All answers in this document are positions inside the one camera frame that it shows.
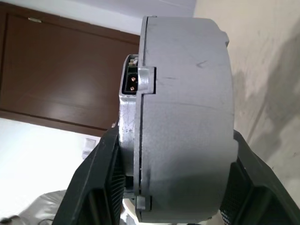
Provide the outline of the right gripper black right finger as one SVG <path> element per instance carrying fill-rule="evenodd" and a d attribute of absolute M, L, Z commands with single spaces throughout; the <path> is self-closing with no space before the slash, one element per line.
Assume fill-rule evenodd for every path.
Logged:
<path fill-rule="evenodd" d="M 298 225 L 300 209 L 273 170 L 234 131 L 238 158 L 231 164 L 220 213 L 226 225 Z"/>

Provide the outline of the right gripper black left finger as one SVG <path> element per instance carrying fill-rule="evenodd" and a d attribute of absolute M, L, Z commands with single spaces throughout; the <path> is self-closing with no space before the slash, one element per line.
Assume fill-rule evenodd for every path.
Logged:
<path fill-rule="evenodd" d="M 55 225 L 117 225 L 123 199 L 134 199 L 141 221 L 141 160 L 134 128 L 114 127 L 75 171 Z"/>

